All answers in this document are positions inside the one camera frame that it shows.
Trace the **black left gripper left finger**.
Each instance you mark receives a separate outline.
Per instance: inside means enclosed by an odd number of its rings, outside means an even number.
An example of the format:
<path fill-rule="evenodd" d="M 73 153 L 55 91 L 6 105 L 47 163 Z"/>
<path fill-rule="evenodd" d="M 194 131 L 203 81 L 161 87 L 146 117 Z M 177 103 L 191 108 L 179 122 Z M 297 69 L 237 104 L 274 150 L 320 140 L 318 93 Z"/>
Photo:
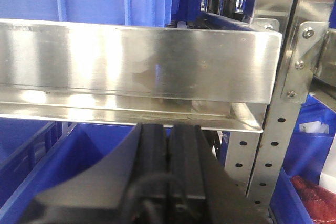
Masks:
<path fill-rule="evenodd" d="M 165 132 L 138 124 L 104 158 L 38 193 L 20 223 L 163 223 L 168 190 Z"/>

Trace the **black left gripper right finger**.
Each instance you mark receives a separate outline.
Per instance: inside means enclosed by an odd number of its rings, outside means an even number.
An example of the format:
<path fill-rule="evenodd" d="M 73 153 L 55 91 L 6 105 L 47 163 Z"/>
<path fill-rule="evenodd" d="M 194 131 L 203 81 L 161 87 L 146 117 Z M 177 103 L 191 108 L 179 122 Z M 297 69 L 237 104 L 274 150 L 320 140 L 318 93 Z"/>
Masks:
<path fill-rule="evenodd" d="M 181 184 L 193 223 L 267 223 L 224 171 L 199 126 L 174 125 L 169 137 L 170 172 Z"/>

